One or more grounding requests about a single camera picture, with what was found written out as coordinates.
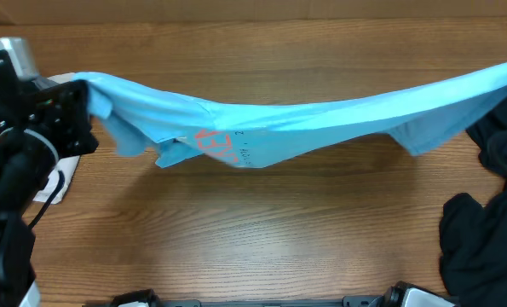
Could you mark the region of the light blue t-shirt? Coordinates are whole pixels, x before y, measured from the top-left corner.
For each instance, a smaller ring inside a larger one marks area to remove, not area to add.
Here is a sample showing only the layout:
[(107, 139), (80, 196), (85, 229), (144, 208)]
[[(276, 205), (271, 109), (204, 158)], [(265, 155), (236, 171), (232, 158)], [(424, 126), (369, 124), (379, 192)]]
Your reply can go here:
[(383, 133), (409, 154), (438, 148), (507, 97), (507, 62), (406, 90), (287, 106), (226, 104), (156, 90), (101, 72), (78, 72), (89, 113), (123, 156), (147, 148), (158, 166), (207, 155), (237, 168), (264, 168), (318, 148)]

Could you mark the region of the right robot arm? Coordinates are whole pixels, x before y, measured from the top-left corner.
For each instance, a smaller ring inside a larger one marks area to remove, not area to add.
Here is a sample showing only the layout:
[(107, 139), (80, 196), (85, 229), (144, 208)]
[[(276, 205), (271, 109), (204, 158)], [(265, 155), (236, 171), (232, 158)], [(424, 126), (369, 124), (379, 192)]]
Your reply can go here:
[(457, 307), (449, 298), (443, 298), (427, 289), (404, 281), (390, 287), (377, 303), (379, 307)]

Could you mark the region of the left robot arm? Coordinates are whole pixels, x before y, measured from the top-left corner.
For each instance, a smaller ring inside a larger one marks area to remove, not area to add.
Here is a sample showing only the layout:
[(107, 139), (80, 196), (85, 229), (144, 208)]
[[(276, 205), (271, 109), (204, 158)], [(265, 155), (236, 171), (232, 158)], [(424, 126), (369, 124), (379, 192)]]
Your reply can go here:
[(98, 141), (84, 81), (40, 89), (0, 65), (0, 306), (17, 306), (35, 280), (35, 235), (22, 215), (64, 158), (91, 154)]

